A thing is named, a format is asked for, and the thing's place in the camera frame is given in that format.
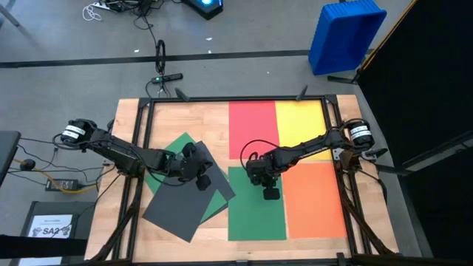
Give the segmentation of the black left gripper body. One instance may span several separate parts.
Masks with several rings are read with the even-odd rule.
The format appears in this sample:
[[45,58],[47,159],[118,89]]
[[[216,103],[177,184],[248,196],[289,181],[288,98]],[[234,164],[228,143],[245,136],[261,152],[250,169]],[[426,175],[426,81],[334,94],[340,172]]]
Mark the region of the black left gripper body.
[[197,183],[209,183],[210,177],[205,172],[213,163],[193,143],[187,143],[182,149],[182,157],[172,162],[172,176],[182,183],[197,179]]

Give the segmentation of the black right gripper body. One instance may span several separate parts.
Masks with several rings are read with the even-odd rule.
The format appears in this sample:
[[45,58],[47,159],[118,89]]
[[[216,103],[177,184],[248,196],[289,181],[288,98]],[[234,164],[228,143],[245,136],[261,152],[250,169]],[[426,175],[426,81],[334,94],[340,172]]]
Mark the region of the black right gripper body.
[[275,187],[284,166],[273,155],[251,154],[245,169],[253,185]]

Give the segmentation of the red paper sheet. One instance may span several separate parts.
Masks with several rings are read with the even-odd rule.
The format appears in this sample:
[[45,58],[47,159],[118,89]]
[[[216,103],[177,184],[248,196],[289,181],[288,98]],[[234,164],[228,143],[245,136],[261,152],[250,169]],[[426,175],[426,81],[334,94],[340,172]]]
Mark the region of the red paper sheet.
[[274,101],[233,101],[229,103],[229,153],[239,159],[245,144],[266,140],[279,145]]

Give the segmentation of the black paper sheet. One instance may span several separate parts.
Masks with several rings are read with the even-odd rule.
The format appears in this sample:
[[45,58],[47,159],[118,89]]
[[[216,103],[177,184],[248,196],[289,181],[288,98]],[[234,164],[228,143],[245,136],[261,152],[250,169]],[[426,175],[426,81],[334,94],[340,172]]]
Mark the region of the black paper sheet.
[[216,191],[211,184],[200,191],[194,181],[180,187],[160,185],[143,218],[163,230],[190,242]]
[[236,194],[231,188],[225,172],[218,166],[216,160],[213,158],[203,141],[196,143],[195,146],[199,151],[202,151],[205,154],[208,161],[212,162],[212,166],[205,171],[205,174],[210,178],[211,186],[215,187],[227,202],[230,201],[236,196]]

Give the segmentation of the yellow paper sheet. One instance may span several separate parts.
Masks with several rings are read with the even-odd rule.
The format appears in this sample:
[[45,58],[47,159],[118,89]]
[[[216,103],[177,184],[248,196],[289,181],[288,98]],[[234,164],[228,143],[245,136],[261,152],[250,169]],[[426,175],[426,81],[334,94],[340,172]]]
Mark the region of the yellow paper sheet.
[[277,101],[279,145],[293,147],[327,131],[320,100]]

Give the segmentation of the orange paper sheet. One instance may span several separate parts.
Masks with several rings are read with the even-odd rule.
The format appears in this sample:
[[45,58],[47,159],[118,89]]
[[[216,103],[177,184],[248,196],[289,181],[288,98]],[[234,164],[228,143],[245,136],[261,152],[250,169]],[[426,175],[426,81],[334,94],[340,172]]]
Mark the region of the orange paper sheet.
[[291,239],[347,236],[332,163],[294,166],[282,184]]

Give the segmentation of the black USB hub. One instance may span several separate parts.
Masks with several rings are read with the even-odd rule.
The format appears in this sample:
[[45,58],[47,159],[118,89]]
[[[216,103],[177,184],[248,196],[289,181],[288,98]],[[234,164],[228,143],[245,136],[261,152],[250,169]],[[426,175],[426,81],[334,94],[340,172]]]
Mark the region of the black USB hub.
[[172,74],[172,75],[162,75],[160,77],[155,77],[151,79],[151,82],[154,84],[166,83],[171,81],[178,81],[183,79],[182,73]]

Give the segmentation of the black clamp lever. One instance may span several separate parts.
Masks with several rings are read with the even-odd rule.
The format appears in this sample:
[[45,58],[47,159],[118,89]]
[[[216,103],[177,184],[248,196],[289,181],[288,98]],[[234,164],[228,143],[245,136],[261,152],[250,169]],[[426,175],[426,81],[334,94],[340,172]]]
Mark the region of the black clamp lever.
[[381,157],[387,152],[388,152],[387,148],[370,149],[369,151],[364,152],[364,156],[368,158],[369,160],[376,160],[377,158]]

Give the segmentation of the blue plastic bin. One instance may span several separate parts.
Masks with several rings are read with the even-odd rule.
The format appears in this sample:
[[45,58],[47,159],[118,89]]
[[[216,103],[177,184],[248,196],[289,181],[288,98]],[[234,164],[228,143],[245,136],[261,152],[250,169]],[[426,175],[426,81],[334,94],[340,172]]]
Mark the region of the blue plastic bin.
[[359,66],[386,16],[387,11],[373,0],[323,6],[308,54],[313,74],[344,72]]

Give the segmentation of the black computer with lights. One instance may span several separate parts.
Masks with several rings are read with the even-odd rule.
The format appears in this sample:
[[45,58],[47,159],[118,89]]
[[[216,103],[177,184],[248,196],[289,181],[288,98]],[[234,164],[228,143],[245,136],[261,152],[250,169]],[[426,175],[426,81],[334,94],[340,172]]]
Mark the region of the black computer with lights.
[[210,20],[223,11],[223,0],[181,0],[206,20]]

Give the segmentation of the white SA2 label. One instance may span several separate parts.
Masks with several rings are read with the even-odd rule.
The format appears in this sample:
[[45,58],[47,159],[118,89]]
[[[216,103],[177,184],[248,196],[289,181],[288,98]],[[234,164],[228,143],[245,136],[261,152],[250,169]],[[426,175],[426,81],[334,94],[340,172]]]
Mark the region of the white SA2 label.
[[33,238],[67,239],[72,232],[72,214],[35,215],[27,232]]

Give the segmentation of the black case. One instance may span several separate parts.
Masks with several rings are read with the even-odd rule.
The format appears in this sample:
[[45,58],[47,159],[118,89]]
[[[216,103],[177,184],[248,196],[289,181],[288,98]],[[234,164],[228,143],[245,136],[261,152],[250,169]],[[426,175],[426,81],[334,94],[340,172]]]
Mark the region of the black case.
[[31,204],[20,236],[27,232],[35,215],[72,214],[72,232],[68,239],[88,240],[92,225],[93,202],[38,202]]

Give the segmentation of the black furniture corner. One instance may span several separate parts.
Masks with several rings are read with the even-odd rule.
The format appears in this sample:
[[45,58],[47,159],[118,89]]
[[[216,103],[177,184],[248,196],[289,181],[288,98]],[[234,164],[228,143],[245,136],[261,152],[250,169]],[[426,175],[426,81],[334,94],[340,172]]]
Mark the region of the black furniture corner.
[[17,131],[0,131],[0,187],[16,154],[20,137],[21,133]]

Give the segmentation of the black partition panel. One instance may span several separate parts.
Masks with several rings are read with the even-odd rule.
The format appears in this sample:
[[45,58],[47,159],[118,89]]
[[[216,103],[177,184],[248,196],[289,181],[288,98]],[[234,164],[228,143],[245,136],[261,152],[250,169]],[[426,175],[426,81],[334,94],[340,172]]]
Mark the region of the black partition panel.
[[415,0],[358,85],[432,258],[473,266],[473,0]]

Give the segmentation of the grey metal leg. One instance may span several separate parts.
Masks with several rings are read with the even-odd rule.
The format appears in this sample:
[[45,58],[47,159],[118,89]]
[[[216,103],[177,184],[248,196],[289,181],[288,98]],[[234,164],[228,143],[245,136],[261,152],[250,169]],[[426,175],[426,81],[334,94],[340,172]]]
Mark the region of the grey metal leg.
[[31,44],[37,44],[37,38],[25,28],[20,21],[11,13],[16,0],[7,0],[5,5],[2,4],[3,0],[0,0],[0,29],[5,21],[10,22],[20,33],[27,39]]

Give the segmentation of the black aluminium table frame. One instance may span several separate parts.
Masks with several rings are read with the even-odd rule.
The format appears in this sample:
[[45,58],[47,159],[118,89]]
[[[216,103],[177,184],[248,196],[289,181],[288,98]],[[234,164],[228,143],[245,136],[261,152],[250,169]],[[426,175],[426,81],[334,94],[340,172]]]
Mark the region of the black aluminium table frame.
[[[121,99],[115,114],[113,135],[142,145],[149,134],[149,144],[164,147],[182,133],[203,140],[222,168],[236,166],[237,160],[229,157],[228,107],[240,102],[241,97],[195,98],[181,102],[176,98],[162,98],[149,115],[145,108],[138,110],[139,99]],[[361,207],[367,224],[391,251],[398,251],[394,230],[380,185],[375,181],[375,166],[362,162],[363,171],[355,181],[361,198]],[[136,179],[120,177],[115,170],[103,176],[99,199],[92,220],[92,227],[85,257],[96,256],[112,235],[118,224],[121,208],[128,208],[135,192],[142,191],[140,210],[144,211],[152,200],[152,193]],[[336,263],[337,253],[350,257],[346,238],[289,239],[282,241],[229,242],[228,213],[222,211],[198,227],[191,242],[185,242],[169,232],[139,218],[136,233],[127,225],[119,240],[120,256],[125,257],[129,241],[134,242],[131,260],[139,265],[181,262],[207,265],[289,265],[291,262]]]

